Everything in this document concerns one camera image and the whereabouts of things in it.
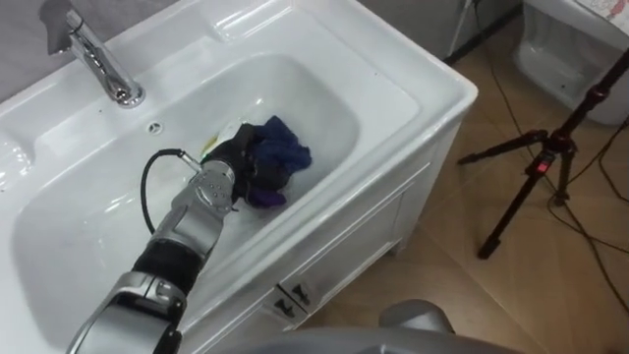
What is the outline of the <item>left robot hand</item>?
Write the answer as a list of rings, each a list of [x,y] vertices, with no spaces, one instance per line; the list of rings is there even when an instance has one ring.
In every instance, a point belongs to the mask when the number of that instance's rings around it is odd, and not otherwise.
[[[281,190],[288,184],[290,174],[281,162],[265,160],[255,155],[262,137],[251,124],[241,125],[234,137],[220,143],[206,154],[201,164],[211,161],[225,163],[232,171],[233,203],[244,200],[254,208],[281,207],[287,198]]]

